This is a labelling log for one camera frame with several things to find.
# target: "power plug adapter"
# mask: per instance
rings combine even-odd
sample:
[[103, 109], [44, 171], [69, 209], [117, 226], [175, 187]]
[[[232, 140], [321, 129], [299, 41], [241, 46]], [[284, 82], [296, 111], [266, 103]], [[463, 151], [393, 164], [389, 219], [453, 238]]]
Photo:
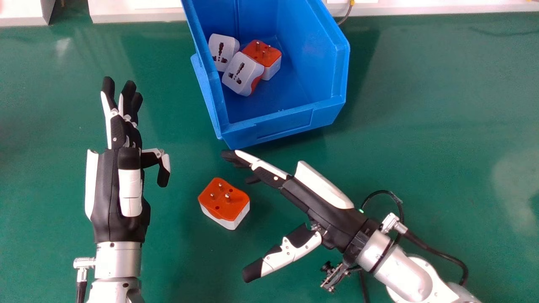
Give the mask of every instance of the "power plug adapter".
[[239, 51], [239, 41], [234, 37], [212, 34], [208, 41], [211, 57], [219, 72], [224, 72], [232, 57]]
[[254, 92], [263, 73], [262, 64], [238, 52], [226, 68], [222, 82], [235, 93], [247, 97]]
[[281, 51], [260, 40], [251, 41], [241, 52], [264, 66], [262, 80], [270, 80], [281, 69]]

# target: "blue storage box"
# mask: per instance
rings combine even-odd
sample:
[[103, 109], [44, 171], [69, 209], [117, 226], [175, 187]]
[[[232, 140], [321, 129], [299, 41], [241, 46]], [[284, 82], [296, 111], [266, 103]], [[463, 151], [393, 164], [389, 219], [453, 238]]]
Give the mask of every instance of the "blue storage box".
[[[191, 57], [217, 138], [243, 148], [333, 123], [346, 98], [350, 45], [321, 0], [182, 0]], [[249, 97], [222, 85], [208, 40], [262, 40], [282, 52], [281, 70]]]

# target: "orange and white adapter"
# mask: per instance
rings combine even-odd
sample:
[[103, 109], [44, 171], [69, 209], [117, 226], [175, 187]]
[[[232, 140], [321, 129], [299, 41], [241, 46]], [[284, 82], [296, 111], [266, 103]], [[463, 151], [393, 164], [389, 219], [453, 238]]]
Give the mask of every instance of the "orange and white adapter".
[[281, 51], [260, 40], [251, 41], [241, 52], [264, 66], [262, 80], [270, 80], [281, 69]]
[[214, 178], [198, 196], [202, 212], [229, 230], [235, 230], [250, 209], [249, 196], [221, 178]]

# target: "robotic hand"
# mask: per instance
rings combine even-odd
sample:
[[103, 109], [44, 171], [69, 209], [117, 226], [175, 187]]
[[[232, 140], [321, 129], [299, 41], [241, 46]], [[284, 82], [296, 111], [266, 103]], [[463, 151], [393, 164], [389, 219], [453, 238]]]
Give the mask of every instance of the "robotic hand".
[[467, 279], [467, 268], [461, 261], [428, 247], [389, 214], [382, 224], [354, 208], [353, 202], [336, 186], [304, 161], [298, 162], [294, 176], [241, 150], [225, 150], [221, 156], [237, 167], [248, 167], [254, 175], [248, 184], [262, 181], [279, 189], [281, 194], [302, 210], [310, 221], [286, 235], [281, 245], [271, 248], [264, 257], [243, 269], [246, 283], [270, 274], [313, 251], [319, 245], [338, 249], [343, 260], [337, 267], [326, 263], [327, 273], [321, 287], [335, 291], [335, 286], [358, 270], [369, 271], [386, 285], [391, 299], [398, 303], [480, 303], [463, 286], [443, 282], [431, 264], [421, 257], [408, 257], [399, 245], [386, 235], [396, 230], [421, 248], [455, 263], [464, 270], [461, 284]]
[[157, 184], [166, 187], [170, 159], [162, 149], [142, 149], [138, 111], [142, 95], [127, 81], [114, 101], [114, 81], [105, 77], [101, 89], [108, 148], [88, 150], [85, 213], [94, 227], [95, 258], [77, 258], [77, 303], [83, 303], [89, 268], [95, 269], [90, 302], [143, 303], [142, 243], [150, 224], [150, 204], [144, 199], [144, 168], [159, 164]]

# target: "universal socket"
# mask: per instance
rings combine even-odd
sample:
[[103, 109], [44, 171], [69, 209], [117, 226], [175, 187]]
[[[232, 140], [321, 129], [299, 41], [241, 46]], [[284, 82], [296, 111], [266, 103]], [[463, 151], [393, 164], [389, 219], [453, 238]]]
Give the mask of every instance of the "universal socket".
[[262, 64], [238, 52], [226, 68], [222, 82], [235, 93], [247, 97], [254, 92], [263, 73]]
[[219, 72], [224, 72], [239, 51], [239, 41], [234, 37], [214, 33], [210, 36], [208, 47], [215, 67]]

